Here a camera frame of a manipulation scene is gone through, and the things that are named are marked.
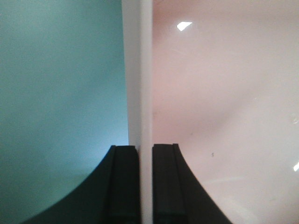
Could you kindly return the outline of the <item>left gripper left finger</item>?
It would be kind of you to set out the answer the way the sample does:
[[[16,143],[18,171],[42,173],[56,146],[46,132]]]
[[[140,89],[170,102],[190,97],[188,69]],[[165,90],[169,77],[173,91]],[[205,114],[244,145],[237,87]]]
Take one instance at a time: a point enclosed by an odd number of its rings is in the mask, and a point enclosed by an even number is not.
[[[139,224],[139,157],[134,146],[111,146],[71,193],[27,224]]]

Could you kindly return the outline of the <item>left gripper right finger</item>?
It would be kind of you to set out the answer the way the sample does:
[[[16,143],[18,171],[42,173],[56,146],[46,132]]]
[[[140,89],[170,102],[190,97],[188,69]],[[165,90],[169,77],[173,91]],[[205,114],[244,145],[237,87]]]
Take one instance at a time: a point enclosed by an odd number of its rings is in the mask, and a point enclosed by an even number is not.
[[[230,223],[194,176],[178,144],[155,144],[152,165],[154,223]]]

